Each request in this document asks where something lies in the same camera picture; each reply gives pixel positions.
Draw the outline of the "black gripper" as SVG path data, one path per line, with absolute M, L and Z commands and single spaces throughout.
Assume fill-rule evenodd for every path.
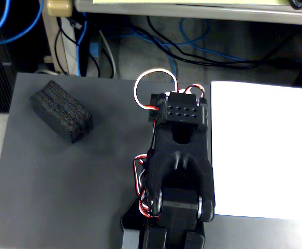
M 179 93 L 190 94 L 190 90 L 185 92 L 185 89 L 179 89 Z M 151 94 L 150 105 L 157 107 L 158 110 L 149 110 L 149 116 L 148 116 L 149 122 L 156 121 L 157 118 L 159 117 L 159 115 L 162 114 L 163 106 L 164 106 L 164 103 L 166 102 L 166 94 L 164 94 L 164 93 Z

